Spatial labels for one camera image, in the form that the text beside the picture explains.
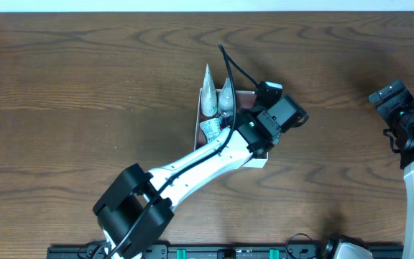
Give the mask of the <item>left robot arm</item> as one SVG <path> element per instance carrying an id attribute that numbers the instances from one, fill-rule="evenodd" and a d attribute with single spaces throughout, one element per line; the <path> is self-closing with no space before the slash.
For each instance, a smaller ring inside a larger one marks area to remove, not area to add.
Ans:
<path id="1" fill-rule="evenodd" d="M 232 117 L 212 141 L 173 163 L 124 169 L 93 207 L 111 248 L 107 258 L 134 258 L 165 231 L 178 205 L 208 182 L 267 154 L 281 134 L 308 120 L 289 95 Z"/>

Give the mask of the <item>green white packet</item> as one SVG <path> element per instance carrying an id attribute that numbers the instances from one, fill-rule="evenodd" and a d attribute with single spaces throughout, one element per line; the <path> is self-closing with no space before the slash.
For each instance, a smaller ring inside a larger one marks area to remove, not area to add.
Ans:
<path id="1" fill-rule="evenodd" d="M 207 119 L 200 123 L 200 128 L 205 136 L 206 142 L 215 140 L 221 133 L 221 119 L 218 117 Z"/>

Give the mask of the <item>white cream tube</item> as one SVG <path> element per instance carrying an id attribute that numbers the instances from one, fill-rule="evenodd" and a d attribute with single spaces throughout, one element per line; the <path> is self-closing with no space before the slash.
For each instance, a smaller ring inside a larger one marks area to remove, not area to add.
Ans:
<path id="1" fill-rule="evenodd" d="M 201 112 L 206 117 L 214 117 L 217 114 L 218 104 L 216 89 L 209 65 L 206 65 L 206 72 L 203 79 L 201 92 Z"/>

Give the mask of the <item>blue pump bottle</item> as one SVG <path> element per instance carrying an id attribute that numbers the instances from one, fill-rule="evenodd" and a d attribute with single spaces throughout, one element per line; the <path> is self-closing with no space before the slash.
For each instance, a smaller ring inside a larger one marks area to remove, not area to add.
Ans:
<path id="1" fill-rule="evenodd" d="M 222 119 L 227 119 L 234 113 L 234 95 L 230 78 L 226 78 L 218 94 L 218 112 Z"/>

